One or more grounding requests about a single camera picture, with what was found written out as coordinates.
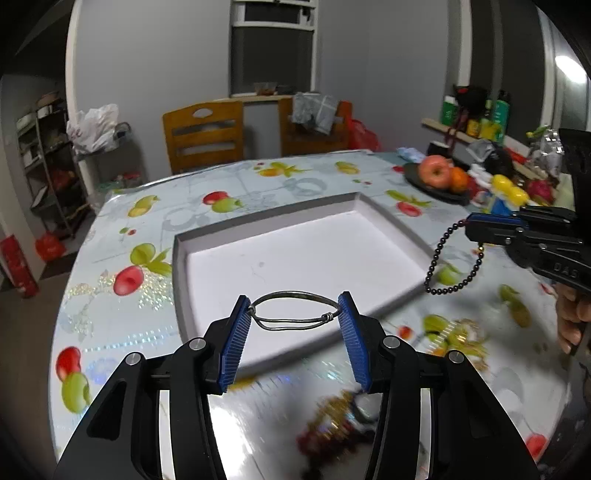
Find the white plastic bag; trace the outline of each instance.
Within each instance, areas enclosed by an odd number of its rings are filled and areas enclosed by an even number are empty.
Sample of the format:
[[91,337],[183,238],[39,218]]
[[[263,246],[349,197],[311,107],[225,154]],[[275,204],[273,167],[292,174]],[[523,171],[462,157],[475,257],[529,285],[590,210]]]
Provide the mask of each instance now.
[[88,113],[78,112],[69,119],[66,133],[74,144],[77,155],[109,151],[116,148],[113,138],[119,116],[119,107],[110,103],[100,108],[91,108]]

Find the bead chain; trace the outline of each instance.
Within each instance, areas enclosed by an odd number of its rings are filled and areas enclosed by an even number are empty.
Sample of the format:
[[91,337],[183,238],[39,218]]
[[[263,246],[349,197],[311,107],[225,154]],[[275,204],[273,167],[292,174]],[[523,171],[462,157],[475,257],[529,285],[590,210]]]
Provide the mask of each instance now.
[[425,285],[425,291],[427,293],[430,293],[431,295],[447,295],[448,293],[454,293],[458,290],[463,289],[466,285],[468,285],[474,279],[474,277],[476,277],[476,272],[478,272],[478,270],[480,269],[480,266],[482,265],[482,258],[484,257],[484,247],[483,247],[482,243],[478,244],[478,259],[476,260],[474,267],[472,267],[472,271],[468,274],[468,276],[464,280],[462,280],[459,284],[454,285],[453,287],[448,287],[448,288],[431,288],[431,287],[429,287],[429,284],[431,282],[431,278],[433,276],[433,272],[435,272],[435,267],[437,266],[437,262],[439,262],[439,255],[441,254],[441,251],[443,250],[443,245],[445,245],[445,242],[447,242],[447,239],[449,239],[450,235],[454,231],[456,231],[459,228],[462,228],[464,226],[466,226],[465,220],[460,220],[458,223],[454,223],[443,234],[443,236],[441,237],[441,240],[439,240],[439,243],[437,244],[437,248],[435,249],[435,254],[433,255],[433,261],[431,262],[431,266],[429,267],[429,271],[427,272],[427,277],[425,278],[424,285]]

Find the printed apple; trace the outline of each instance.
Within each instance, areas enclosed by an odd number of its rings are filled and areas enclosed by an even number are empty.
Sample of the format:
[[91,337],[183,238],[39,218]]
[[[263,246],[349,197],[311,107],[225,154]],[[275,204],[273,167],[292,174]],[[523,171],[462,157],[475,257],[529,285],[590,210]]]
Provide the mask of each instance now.
[[61,385],[61,399],[72,413],[82,413],[91,402],[86,376],[80,372],[69,374]]
[[116,295],[124,297],[135,292],[144,282],[144,272],[141,267],[132,265],[121,270],[115,277],[113,291]]
[[420,209],[416,208],[414,205],[411,205],[408,202],[398,202],[396,204],[396,207],[404,215],[408,215],[409,217],[418,217],[423,214]]
[[527,437],[527,440],[525,441],[525,446],[534,460],[538,459],[545,445],[546,437],[539,433],[533,433]]
[[80,351],[75,346],[64,348],[57,356],[57,378],[64,381],[68,375],[80,371]]
[[213,205],[220,200],[227,199],[229,197],[227,192],[211,192],[203,197],[203,203],[205,205]]
[[212,210],[216,213],[230,213],[241,207],[244,207],[244,205],[240,200],[228,197],[214,203]]
[[408,340],[410,337],[412,337],[413,330],[412,328],[406,325],[402,325],[398,327],[398,332],[396,333],[396,335],[400,337],[402,340]]

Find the fruit plate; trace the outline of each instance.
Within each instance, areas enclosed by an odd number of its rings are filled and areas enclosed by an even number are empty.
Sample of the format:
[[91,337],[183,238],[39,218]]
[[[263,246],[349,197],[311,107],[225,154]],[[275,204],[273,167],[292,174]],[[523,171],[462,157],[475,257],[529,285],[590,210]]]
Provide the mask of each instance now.
[[468,192],[457,194],[448,192],[447,190],[439,190],[427,185],[418,176],[418,164],[416,163],[407,163],[404,165],[404,178],[413,187],[418,188],[427,195],[441,200],[442,202],[455,203],[457,205],[468,205],[468,203],[470,203]]

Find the chair backrest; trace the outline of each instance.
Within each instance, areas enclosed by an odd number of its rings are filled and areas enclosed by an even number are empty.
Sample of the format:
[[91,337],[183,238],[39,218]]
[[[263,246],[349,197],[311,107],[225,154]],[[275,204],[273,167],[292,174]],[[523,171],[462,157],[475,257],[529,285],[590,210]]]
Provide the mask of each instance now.
[[353,115],[351,102],[339,102],[335,117],[343,119],[335,121],[330,135],[306,133],[302,127],[291,122],[293,101],[282,98],[277,102],[279,110],[279,126],[281,132],[281,156],[307,155],[346,150],[349,146],[349,130],[345,118]]
[[[174,174],[243,159],[242,102],[198,103],[165,113],[162,120]],[[204,147],[212,144],[226,145]]]

